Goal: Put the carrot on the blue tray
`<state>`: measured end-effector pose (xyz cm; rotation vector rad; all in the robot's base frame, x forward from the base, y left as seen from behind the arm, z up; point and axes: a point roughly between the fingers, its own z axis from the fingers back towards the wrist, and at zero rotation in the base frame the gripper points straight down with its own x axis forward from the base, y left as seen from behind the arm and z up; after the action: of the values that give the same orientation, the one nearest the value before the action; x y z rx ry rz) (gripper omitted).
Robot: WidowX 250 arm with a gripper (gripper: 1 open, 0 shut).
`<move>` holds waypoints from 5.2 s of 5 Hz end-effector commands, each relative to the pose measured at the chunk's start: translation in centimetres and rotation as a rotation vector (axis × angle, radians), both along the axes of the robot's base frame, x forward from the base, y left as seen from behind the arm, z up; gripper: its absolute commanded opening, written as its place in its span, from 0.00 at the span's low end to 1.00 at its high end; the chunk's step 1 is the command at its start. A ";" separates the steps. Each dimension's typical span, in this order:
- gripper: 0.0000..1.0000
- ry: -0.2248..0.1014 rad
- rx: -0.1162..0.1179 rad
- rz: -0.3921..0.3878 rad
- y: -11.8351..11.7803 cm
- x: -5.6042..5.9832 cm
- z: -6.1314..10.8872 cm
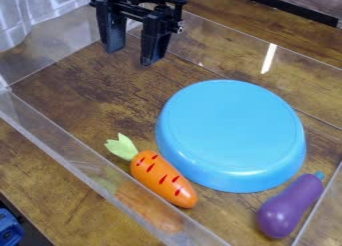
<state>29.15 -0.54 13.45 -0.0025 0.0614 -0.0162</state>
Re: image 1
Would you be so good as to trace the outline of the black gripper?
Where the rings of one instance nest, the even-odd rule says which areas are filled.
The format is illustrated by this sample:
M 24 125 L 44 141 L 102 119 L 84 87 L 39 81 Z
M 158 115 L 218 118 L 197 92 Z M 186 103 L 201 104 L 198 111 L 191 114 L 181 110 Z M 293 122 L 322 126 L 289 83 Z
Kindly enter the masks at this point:
M 90 0 L 96 8 L 100 40 L 107 53 L 126 46 L 127 18 L 143 22 L 140 63 L 153 65 L 167 51 L 171 32 L 183 31 L 182 10 L 187 0 Z

